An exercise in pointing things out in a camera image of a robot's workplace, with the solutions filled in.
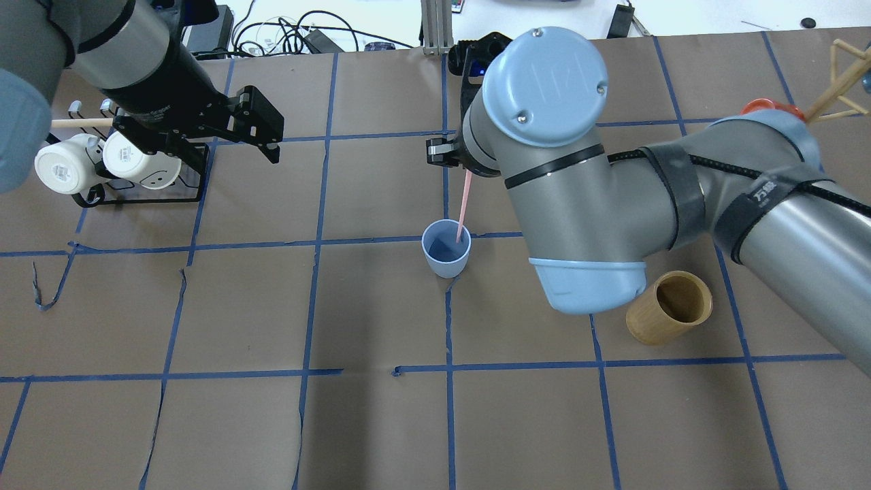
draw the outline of red object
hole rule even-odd
[[[748,114],[750,112],[761,111],[762,109],[778,109],[780,111],[789,112],[793,116],[805,120],[805,114],[796,107],[791,104],[781,104],[775,100],[771,99],[756,99],[751,100],[749,104],[745,105],[743,109],[741,109],[741,115]]]

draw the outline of pink straw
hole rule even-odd
[[[460,226],[456,227],[456,242],[463,235],[463,221],[466,221],[466,204],[469,203],[469,187],[472,185],[472,172],[466,171],[466,181],[463,183],[463,204],[460,205]]]

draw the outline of white floor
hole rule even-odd
[[[239,22],[250,0],[219,3],[228,5]],[[452,16],[454,39],[477,39],[491,31],[516,37],[540,25],[559,25],[587,38],[601,38],[608,32],[618,3],[625,4],[625,0],[466,0],[463,13]],[[818,28],[871,25],[869,0],[635,0],[632,3],[636,17],[655,36],[761,31],[761,28],[791,31],[801,29],[800,21],[804,17],[816,20]],[[416,0],[255,0],[246,24],[275,16],[295,20],[309,10],[329,10],[359,31],[419,44],[421,5]],[[304,24],[310,22],[342,25],[320,14],[307,17]],[[328,34],[342,49],[354,50],[354,42],[348,34],[341,31]],[[633,28],[631,35],[639,34]],[[280,37],[278,28],[267,26],[259,32],[249,30],[243,39],[264,44],[267,39],[275,41],[277,37]],[[365,43],[375,40],[361,37],[361,49]]]

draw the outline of brown cup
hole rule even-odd
[[[704,281],[689,272],[666,272],[626,311],[626,326],[647,345],[662,345],[711,316],[713,299]]]

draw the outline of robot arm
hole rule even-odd
[[[587,40],[530,31],[492,59],[456,140],[429,142],[430,163],[502,175],[557,310],[628,303],[644,257],[707,232],[871,376],[871,219],[841,205],[862,209],[819,170],[804,122],[751,112],[609,161],[607,87]]]
[[[0,192],[27,177],[68,65],[123,109],[113,126],[144,153],[178,155],[202,172],[202,154],[188,139],[219,136],[256,145],[278,162],[284,118],[256,87],[234,98],[214,88],[180,43],[185,2],[174,4],[159,16],[146,0],[4,3],[0,95],[8,113],[0,122]]]

